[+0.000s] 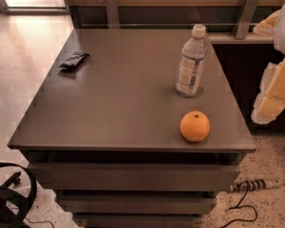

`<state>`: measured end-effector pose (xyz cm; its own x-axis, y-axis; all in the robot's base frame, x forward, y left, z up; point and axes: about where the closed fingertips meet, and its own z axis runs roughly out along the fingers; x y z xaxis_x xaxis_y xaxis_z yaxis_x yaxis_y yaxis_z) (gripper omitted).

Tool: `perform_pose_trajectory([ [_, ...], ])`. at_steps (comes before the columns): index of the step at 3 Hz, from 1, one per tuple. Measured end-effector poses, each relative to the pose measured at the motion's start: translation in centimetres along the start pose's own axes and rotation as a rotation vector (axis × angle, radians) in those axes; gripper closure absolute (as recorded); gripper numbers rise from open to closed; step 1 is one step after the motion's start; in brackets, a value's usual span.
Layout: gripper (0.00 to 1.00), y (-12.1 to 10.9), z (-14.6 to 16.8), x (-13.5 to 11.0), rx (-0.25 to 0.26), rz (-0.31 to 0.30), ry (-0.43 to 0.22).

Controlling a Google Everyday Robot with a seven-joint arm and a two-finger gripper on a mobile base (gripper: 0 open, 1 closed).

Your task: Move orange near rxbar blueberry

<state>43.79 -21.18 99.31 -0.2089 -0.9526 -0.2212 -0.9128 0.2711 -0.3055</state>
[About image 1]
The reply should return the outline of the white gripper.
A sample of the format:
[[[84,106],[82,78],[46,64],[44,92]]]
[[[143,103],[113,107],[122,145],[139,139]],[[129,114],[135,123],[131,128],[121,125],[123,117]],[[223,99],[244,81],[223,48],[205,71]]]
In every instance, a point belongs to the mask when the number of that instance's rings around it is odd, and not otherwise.
[[[274,35],[274,47],[285,55],[285,4],[253,28],[258,35]],[[256,124],[274,121],[285,109],[285,58],[264,70],[251,118]]]

